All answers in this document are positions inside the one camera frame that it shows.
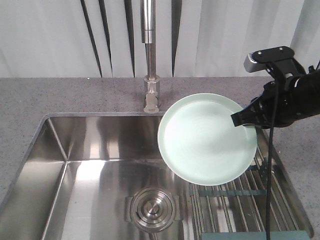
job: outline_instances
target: white curtain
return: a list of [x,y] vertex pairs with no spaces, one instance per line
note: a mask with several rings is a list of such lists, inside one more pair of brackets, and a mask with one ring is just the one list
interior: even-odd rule
[[[140,0],[0,0],[0,77],[143,77]],[[320,59],[319,0],[156,0],[160,77],[263,76],[248,53]]]

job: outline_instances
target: light green plate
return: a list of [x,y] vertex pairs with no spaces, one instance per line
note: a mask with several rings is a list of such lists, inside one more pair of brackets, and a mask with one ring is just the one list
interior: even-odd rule
[[239,177],[257,148],[252,126],[235,127],[231,114],[243,108],[212,93],[187,96],[164,114],[158,146],[168,167],[194,184],[212,186]]

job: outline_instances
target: granite countertop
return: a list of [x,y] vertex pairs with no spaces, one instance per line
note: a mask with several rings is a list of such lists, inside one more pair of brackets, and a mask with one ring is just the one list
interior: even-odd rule
[[[216,93],[242,106],[269,77],[162,78],[161,111],[195,93]],[[47,113],[141,112],[141,78],[0,79],[0,202]],[[320,116],[274,131],[274,147],[320,240]]]

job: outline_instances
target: faucet spout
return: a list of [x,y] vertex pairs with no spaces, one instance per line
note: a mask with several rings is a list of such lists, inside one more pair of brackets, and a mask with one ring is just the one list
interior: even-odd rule
[[160,83],[156,74],[156,1],[140,0],[141,40],[145,44],[147,75],[144,77],[145,99],[143,110],[159,112]]

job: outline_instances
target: drain cover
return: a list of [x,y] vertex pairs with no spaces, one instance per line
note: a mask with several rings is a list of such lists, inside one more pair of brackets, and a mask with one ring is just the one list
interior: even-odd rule
[[138,228],[147,233],[160,232],[171,225],[176,212],[172,195],[162,188],[144,188],[131,202],[130,215]]

